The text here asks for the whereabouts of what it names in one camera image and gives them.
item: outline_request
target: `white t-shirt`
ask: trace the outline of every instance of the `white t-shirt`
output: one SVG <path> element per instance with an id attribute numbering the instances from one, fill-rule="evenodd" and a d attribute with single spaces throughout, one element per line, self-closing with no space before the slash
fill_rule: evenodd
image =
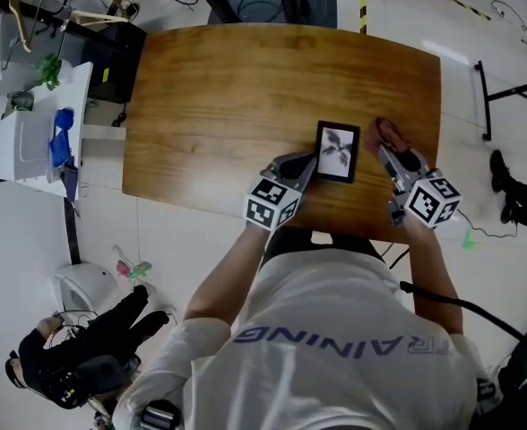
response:
<path id="1" fill-rule="evenodd" d="M 215 319 L 170 333 L 121 398 L 114 426 L 139 428 L 145 406 L 166 399 L 188 430 L 467 428 L 478 393 L 496 403 L 498 392 L 474 346 L 403 307 L 399 292 L 371 256 L 277 256 L 233 335 Z"/>

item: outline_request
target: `forearm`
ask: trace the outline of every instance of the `forearm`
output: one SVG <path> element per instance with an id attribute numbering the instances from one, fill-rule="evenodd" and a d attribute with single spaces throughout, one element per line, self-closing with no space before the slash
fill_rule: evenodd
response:
<path id="1" fill-rule="evenodd" d="M 246 302 L 268 236 L 265 229 L 248 223 L 226 256 L 195 291 L 184 319 L 211 317 L 231 325 Z"/>
<path id="2" fill-rule="evenodd" d="M 54 331 L 60 328 L 60 325 L 62 325 L 62 320 L 58 317 L 47 317 L 37 324 L 37 331 L 47 340 Z"/>
<path id="3" fill-rule="evenodd" d="M 413 285 L 444 297 L 457 298 L 435 232 L 412 221 L 419 222 L 417 219 L 406 221 L 405 230 L 409 240 Z M 459 306 L 437 303 L 417 295 L 413 298 L 417 315 L 438 323 L 450 334 L 462 334 L 462 309 Z"/>

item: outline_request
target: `black cap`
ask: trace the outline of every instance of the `black cap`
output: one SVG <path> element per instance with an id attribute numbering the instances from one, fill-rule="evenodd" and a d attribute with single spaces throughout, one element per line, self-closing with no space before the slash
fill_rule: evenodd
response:
<path id="1" fill-rule="evenodd" d="M 11 350 L 10 358 L 4 362 L 4 371 L 6 372 L 6 376 L 9 378 L 9 381 L 11 381 L 15 387 L 24 389 L 25 386 L 21 384 L 21 381 L 19 381 L 18 377 L 16 377 L 13 364 L 11 363 L 15 358 L 18 357 L 19 356 L 16 354 L 16 352 Z"/>

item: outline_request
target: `person in black clothing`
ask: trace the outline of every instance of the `person in black clothing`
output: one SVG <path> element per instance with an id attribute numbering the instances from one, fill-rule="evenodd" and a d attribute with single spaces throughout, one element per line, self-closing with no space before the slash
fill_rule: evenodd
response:
<path id="1" fill-rule="evenodd" d="M 500 220 L 505 224 L 513 221 L 527 226 L 527 185 L 511 176 L 500 150 L 494 150 L 490 156 L 490 171 L 493 191 L 506 194 Z"/>
<path id="2" fill-rule="evenodd" d="M 89 322 L 74 338 L 52 348 L 44 348 L 50 335 L 57 331 L 63 319 L 52 316 L 43 319 L 19 346 L 19 354 L 11 352 L 4 367 L 9 380 L 20 389 L 42 391 L 41 380 L 62 368 L 74 369 L 79 364 L 102 355 L 111 355 L 124 366 L 136 349 L 168 323 L 168 315 L 155 311 L 133 326 L 148 304 L 148 292 L 138 286 L 114 308 Z"/>

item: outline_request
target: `person in white shirt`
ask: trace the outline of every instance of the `person in white shirt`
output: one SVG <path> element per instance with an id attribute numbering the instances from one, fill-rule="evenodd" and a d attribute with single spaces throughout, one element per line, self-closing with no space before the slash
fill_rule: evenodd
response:
<path id="1" fill-rule="evenodd" d="M 409 214 L 404 227 L 413 284 L 457 297 L 434 231 Z M 248 224 L 196 290 L 119 401 L 116 430 L 141 428 L 154 400 L 178 407 L 186 429 L 249 430 L 461 429 L 498 400 L 461 308 L 415 295 L 406 309 L 368 240 L 314 245 L 284 227 L 265 252 L 268 235 Z"/>

